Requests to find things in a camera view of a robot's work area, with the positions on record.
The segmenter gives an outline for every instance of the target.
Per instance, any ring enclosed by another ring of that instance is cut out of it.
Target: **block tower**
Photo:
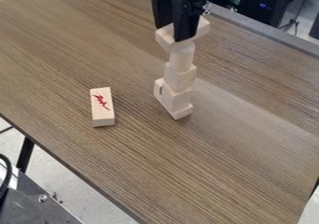
[[[193,64],[196,49],[193,41],[208,34],[210,29],[210,22],[201,16],[196,35],[188,40],[175,42],[172,23],[155,33],[157,42],[170,53],[170,61],[165,64],[164,77],[155,81],[154,96],[174,119],[193,112],[192,85],[197,72]]]

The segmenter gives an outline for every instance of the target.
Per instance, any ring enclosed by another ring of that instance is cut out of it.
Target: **gray floor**
[[[281,25],[287,24],[290,19],[295,18],[300,8],[302,0],[295,0],[289,6],[284,14],[284,18]],[[319,45],[319,40],[309,36],[309,32],[312,29],[313,22],[319,12],[319,0],[307,0],[304,7],[301,10],[298,17],[299,26],[297,37]],[[292,26],[288,31],[289,34],[295,34],[295,26]]]
[[[9,125],[0,119],[0,131]],[[0,134],[0,153],[16,163],[23,135],[16,129]],[[105,197],[36,147],[27,175],[51,195],[55,192],[63,206],[88,224],[136,224]]]

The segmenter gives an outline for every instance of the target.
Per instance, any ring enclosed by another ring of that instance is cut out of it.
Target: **rectangular block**
[[[169,110],[175,111],[185,108],[191,100],[192,88],[188,87],[181,91],[174,91],[165,82],[162,86],[161,98]]]
[[[185,46],[185,44],[192,42],[206,34],[211,30],[211,23],[206,20],[203,16],[200,18],[199,27],[197,33],[194,37],[181,42],[175,42],[173,38],[173,24],[169,24],[158,29],[155,33],[155,38],[158,43],[166,50],[170,51],[172,49],[177,49],[178,47]]]
[[[190,42],[178,49],[172,49],[170,54],[170,66],[176,71],[187,71],[193,64],[195,44]]]
[[[191,65],[186,72],[178,72],[172,69],[169,63],[166,63],[164,70],[164,80],[175,91],[181,91],[192,86],[197,72],[197,67]]]
[[[90,103],[93,127],[115,124],[111,88],[104,87],[90,90]]]
[[[155,96],[155,98],[161,103],[161,105],[167,110],[167,112],[175,120],[178,120],[178,119],[181,119],[185,116],[190,115],[194,110],[194,106],[192,104],[188,104],[188,106],[186,106],[185,108],[175,110],[175,111],[168,109],[168,107],[166,106],[166,104],[164,104],[162,97],[161,97],[163,83],[164,83],[163,78],[160,78],[160,79],[155,81],[155,83],[154,83],[154,96]]]

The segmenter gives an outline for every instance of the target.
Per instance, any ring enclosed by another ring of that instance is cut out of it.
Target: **wood grain tabletop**
[[[295,223],[319,175],[318,53],[208,19],[195,111],[174,121],[152,95],[168,57],[149,0],[6,0],[0,112],[140,223]],[[106,86],[117,123],[94,129]]]

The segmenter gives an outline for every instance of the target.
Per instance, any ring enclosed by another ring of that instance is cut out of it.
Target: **red writing on block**
[[[104,98],[103,98],[103,96],[101,94],[100,95],[93,95],[93,96],[98,100],[98,102],[100,102],[102,107],[104,107],[108,111],[110,111],[110,109],[108,107],[106,107],[107,102],[104,101]]]

